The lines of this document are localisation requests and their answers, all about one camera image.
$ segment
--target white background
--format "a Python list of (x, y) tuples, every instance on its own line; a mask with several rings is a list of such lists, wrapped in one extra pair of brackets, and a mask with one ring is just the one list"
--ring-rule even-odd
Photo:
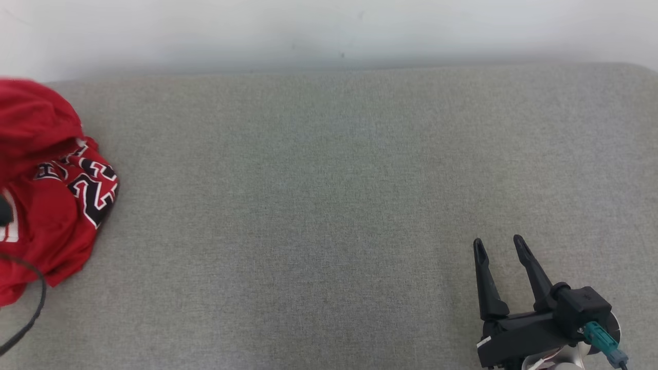
[(0, 74), (623, 61), (658, 70), (656, 0), (0, 0)]

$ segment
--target robotic arm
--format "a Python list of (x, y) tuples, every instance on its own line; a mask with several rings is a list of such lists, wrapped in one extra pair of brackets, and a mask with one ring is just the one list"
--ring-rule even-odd
[(621, 331), (612, 306), (592, 287), (572, 289), (552, 284), (520, 235), (514, 236), (519, 261), (526, 268), (534, 311), (510, 314), (500, 299), (480, 239), (473, 242), (475, 273), (484, 321), (477, 344), (482, 367), (505, 370), (583, 370), (582, 358), (603, 352), (615, 369), (627, 369), (618, 349)]

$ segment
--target black cable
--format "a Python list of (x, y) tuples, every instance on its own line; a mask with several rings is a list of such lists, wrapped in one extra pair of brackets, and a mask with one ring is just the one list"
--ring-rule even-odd
[(23, 336), (34, 326), (34, 322), (37, 321), (37, 318), (39, 315), (41, 315), (41, 309), (43, 308), (43, 303), (45, 302), (45, 277), (43, 277), (43, 274), (39, 269), (34, 267), (31, 263), (18, 258), (14, 257), (13, 255), (5, 254), (5, 253), (0, 253), (0, 258), (2, 259), (8, 259), (9, 261), (13, 261), (15, 263), (18, 263), (21, 266), (24, 266), (34, 272), (38, 277), (39, 280), (41, 281), (41, 299), (39, 300), (39, 305), (37, 306), (37, 310), (34, 312), (34, 315), (32, 315), (32, 318), (28, 322), (27, 325), (25, 325), (22, 329), (19, 330), (18, 333), (14, 334), (6, 343), (4, 343), (2, 346), (0, 346), (0, 356), (4, 355), (9, 351), (13, 346), (18, 343)]

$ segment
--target red jersey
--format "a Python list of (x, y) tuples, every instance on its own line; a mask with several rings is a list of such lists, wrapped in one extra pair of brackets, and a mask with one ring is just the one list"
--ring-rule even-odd
[[(78, 116), (61, 96), (33, 82), (12, 81), (11, 93), (27, 95), (16, 108), (15, 96), (3, 95), (5, 82), (0, 81), (5, 173), (0, 191), (13, 221), (0, 227), (0, 252), (31, 263), (56, 286), (89, 258), (97, 229), (114, 205), (118, 178), (96, 142), (82, 136)], [(38, 114), (39, 108), (46, 114)], [(12, 119), (3, 121), (8, 116)], [(35, 279), (23, 266), (0, 259), (0, 306), (14, 303)]]

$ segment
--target teal connector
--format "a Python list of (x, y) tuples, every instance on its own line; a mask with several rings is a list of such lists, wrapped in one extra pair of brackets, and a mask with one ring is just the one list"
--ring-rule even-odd
[(592, 343), (592, 346), (603, 352), (608, 362), (615, 369), (626, 369), (628, 356), (619, 349), (619, 343), (601, 325), (595, 321), (590, 321), (585, 324), (583, 334)]

